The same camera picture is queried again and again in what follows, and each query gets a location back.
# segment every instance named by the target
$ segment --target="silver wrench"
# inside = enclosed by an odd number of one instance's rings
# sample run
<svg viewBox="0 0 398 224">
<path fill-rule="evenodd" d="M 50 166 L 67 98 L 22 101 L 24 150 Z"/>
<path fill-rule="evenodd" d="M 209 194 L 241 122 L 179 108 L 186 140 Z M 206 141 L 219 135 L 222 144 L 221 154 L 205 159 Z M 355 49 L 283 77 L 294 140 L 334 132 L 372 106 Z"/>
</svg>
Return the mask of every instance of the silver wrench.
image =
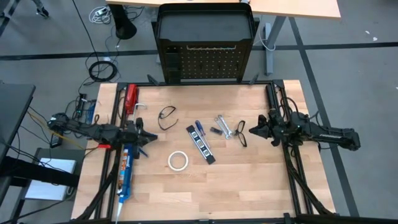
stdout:
<svg viewBox="0 0 398 224">
<path fill-rule="evenodd" d="M 216 123 L 218 124 L 218 126 L 221 128 L 221 130 L 223 130 L 224 134 L 225 134 L 225 138 L 228 140 L 231 136 L 228 134 L 228 131 L 225 130 L 223 123 L 220 121 L 220 119 L 215 118 L 214 121 L 216 121 Z"/>
<path fill-rule="evenodd" d="M 218 119 L 220 119 L 223 122 L 226 130 L 228 131 L 228 135 L 232 136 L 232 131 L 229 129 L 228 125 L 226 124 L 223 115 L 218 115 Z"/>
</svg>

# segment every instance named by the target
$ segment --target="red tool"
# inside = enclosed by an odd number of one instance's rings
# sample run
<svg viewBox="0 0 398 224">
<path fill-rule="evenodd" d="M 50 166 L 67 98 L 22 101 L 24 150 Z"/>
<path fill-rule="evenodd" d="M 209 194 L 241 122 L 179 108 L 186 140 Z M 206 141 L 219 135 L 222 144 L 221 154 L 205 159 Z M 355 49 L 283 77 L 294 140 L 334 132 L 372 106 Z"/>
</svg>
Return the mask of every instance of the red tool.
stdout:
<svg viewBox="0 0 398 224">
<path fill-rule="evenodd" d="M 126 109 L 126 115 L 130 115 L 133 114 L 134 106 L 138 101 L 138 87 L 135 84 L 129 84 L 127 89 L 126 104 L 124 107 Z"/>
</svg>

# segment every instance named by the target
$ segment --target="white tape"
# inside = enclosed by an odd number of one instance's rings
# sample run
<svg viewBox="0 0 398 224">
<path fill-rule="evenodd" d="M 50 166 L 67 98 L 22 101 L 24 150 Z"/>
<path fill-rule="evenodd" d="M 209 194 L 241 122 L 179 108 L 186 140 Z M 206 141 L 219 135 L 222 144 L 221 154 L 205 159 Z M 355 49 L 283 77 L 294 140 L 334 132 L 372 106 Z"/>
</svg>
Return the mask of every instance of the white tape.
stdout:
<svg viewBox="0 0 398 224">
<path fill-rule="evenodd" d="M 172 166 L 171 160 L 172 160 L 173 156 L 176 155 L 176 154 L 182 154 L 182 155 L 185 157 L 185 164 L 184 164 L 184 166 L 181 167 L 181 168 L 174 168 L 174 167 Z M 183 152 L 183 151 L 175 151 L 175 152 L 173 152 L 173 153 L 171 153 L 171 154 L 169 155 L 168 163 L 169 163 L 170 169 L 172 169 L 172 170 L 174 170 L 174 171 L 183 171 L 183 170 L 185 170 L 185 168 L 187 168 L 187 166 L 188 166 L 188 156 L 187 156 L 186 153 Z"/>
</svg>

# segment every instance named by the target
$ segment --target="blue tool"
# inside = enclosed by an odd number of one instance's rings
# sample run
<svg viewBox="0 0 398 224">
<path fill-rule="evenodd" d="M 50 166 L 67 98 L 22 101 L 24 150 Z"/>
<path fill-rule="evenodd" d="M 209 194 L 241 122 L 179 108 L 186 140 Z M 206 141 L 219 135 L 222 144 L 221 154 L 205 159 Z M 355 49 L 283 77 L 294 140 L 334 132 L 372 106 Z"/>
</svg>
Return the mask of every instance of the blue tool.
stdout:
<svg viewBox="0 0 398 224">
<path fill-rule="evenodd" d="M 210 149 L 209 142 L 207 141 L 207 139 L 206 139 L 206 137 L 205 137 L 206 133 L 205 133 L 205 131 L 203 130 L 203 127 L 201 126 L 200 121 L 196 120 L 196 121 L 195 121 L 195 125 L 197 126 L 197 128 L 198 128 L 198 130 L 199 130 L 199 132 L 200 132 L 200 136 L 203 137 L 203 139 L 204 139 L 205 142 L 206 142 L 207 147 Z"/>
<path fill-rule="evenodd" d="M 126 201 L 130 197 L 132 162 L 134 160 L 134 157 L 132 155 L 132 152 L 134 152 L 133 147 L 137 147 L 137 146 L 133 146 L 132 144 L 124 145 L 122 166 L 121 166 L 120 176 L 119 176 L 119 181 L 118 181 L 119 205 L 118 205 L 118 214 L 116 216 L 116 223 L 118 223 L 120 211 L 122 210 L 124 201 Z"/>
</svg>

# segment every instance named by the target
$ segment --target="screwdriver handle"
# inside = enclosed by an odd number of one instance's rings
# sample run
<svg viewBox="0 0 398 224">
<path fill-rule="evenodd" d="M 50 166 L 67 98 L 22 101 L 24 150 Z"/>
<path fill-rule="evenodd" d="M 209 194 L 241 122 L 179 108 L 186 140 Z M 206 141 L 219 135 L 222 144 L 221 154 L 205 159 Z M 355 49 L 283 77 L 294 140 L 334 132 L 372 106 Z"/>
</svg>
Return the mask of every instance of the screwdriver handle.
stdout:
<svg viewBox="0 0 398 224">
<path fill-rule="evenodd" d="M 205 131 L 203 130 L 203 127 L 201 126 L 201 124 L 200 124 L 200 122 L 199 122 L 198 120 L 195 121 L 195 125 L 197 126 L 197 128 L 198 128 L 200 134 L 201 134 L 202 136 L 204 136 L 204 135 L 205 135 Z"/>
</svg>

